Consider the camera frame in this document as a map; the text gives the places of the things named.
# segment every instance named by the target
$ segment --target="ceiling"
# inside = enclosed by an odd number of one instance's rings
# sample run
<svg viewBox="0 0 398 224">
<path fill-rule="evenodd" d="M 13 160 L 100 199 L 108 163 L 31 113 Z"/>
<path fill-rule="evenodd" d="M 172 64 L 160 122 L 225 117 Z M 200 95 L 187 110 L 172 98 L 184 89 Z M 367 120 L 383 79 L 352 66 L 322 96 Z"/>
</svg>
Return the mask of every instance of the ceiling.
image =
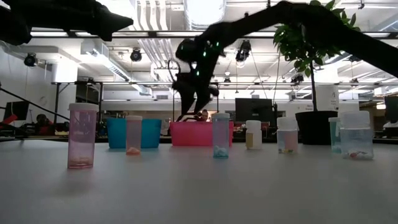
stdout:
<svg viewBox="0 0 398 224">
<path fill-rule="evenodd" d="M 131 14 L 134 17 L 134 11 L 130 11 L 130 0 L 100 0 L 99 2 L 108 6 L 109 10 L 114 13 L 118 13 L 124 16 Z M 141 7 L 143 2 L 147 3 L 147 25 L 150 29 L 153 29 L 150 24 L 150 1 L 137 1 L 137 17 L 139 18 L 142 14 Z M 345 7 L 348 16 L 356 13 L 357 15 L 357 26 L 360 26 L 362 31 L 381 31 L 385 27 L 391 25 L 393 22 L 398 21 L 398 2 L 395 0 L 364 0 L 365 7 L 358 9 L 360 6 L 360 0 L 341 0 L 338 4 L 340 7 Z M 156 3 L 156 16 L 157 26 L 161 27 L 161 15 L 160 15 L 160 4 L 159 1 Z M 183 11 L 183 1 L 171 0 L 166 1 L 166 25 L 170 30 L 187 30 L 187 23 L 185 22 L 185 15 Z M 244 16 L 245 12 L 249 14 L 260 11 L 266 8 L 266 1 L 258 0 L 227 0 L 226 10 L 224 15 L 224 21 L 234 21 Z M 134 21 L 134 26 L 137 29 L 142 29 L 145 25 L 142 24 L 142 20 L 138 19 Z M 94 39 L 96 45 L 102 44 L 100 39 Z M 170 39 L 170 46 L 175 52 L 178 44 L 182 39 Z M 90 59 L 89 55 L 81 54 L 81 43 L 83 39 L 33 39 L 28 45 L 30 46 L 56 46 L 73 57 L 78 59 L 79 63 L 79 76 L 93 77 L 97 81 L 115 81 L 115 77 L 103 64 L 98 63 Z M 388 44 L 398 46 L 398 40 L 385 40 Z M 272 44 L 272 39 L 251 39 L 252 54 L 245 61 L 243 68 L 238 68 L 235 61 L 235 55 L 237 48 L 240 46 L 241 40 L 237 40 L 234 44 L 225 48 L 226 57 L 220 58 L 215 68 L 215 80 L 222 82 L 226 77 L 225 72 L 229 72 L 230 79 L 232 82 L 259 82 L 264 81 L 267 83 L 278 82 L 290 82 L 291 76 L 295 75 L 295 71 L 292 70 L 293 65 L 285 62 L 284 58 L 280 58 L 277 50 Z M 131 73 L 130 75 L 138 81 L 156 81 L 153 75 L 150 74 L 151 65 L 153 64 L 147 52 L 142 48 L 140 40 L 137 39 L 114 39 L 112 42 L 104 43 L 109 48 L 109 57 L 112 58 L 120 67 Z M 166 56 L 162 47 L 157 41 L 155 41 L 155 47 L 158 48 L 160 54 L 164 59 Z M 140 62 L 132 62 L 130 54 L 133 48 L 140 48 L 142 53 L 142 60 Z M 338 71 L 339 81 L 348 82 L 353 77 L 360 74 L 364 74 L 371 71 L 377 71 L 377 68 L 369 65 L 366 62 L 360 62 L 358 64 L 351 64 L 350 62 L 341 61 L 332 65 Z M 375 76 L 370 76 L 363 82 L 378 82 L 391 77 L 389 74 L 380 72 Z M 244 86 L 244 88 L 259 88 L 258 86 Z"/>
</svg>

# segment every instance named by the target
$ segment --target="table surface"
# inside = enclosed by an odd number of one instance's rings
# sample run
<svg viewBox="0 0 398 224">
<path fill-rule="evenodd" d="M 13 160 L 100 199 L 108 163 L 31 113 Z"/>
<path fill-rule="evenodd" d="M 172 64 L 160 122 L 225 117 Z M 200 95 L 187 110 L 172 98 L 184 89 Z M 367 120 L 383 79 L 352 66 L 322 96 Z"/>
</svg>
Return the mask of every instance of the table surface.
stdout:
<svg viewBox="0 0 398 224">
<path fill-rule="evenodd" d="M 161 144 L 127 157 L 97 144 L 92 169 L 67 170 L 67 143 L 0 143 L 0 223 L 398 223 L 398 149 L 351 161 L 326 146 L 275 144 L 229 159 Z"/>
</svg>

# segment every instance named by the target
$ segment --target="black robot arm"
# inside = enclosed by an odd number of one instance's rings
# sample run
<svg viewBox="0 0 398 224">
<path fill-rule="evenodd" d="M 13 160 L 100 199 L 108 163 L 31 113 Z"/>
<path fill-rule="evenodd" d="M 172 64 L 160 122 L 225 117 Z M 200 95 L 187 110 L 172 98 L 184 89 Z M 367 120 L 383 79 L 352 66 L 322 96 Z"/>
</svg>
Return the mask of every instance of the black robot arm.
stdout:
<svg viewBox="0 0 398 224">
<path fill-rule="evenodd" d="M 280 23 L 292 26 L 302 24 L 309 41 L 333 45 L 398 77 L 398 63 L 394 57 L 398 49 L 350 29 L 323 6 L 282 1 L 238 21 L 213 24 L 197 39 L 201 42 L 221 42 L 226 47 L 238 38 Z"/>
</svg>

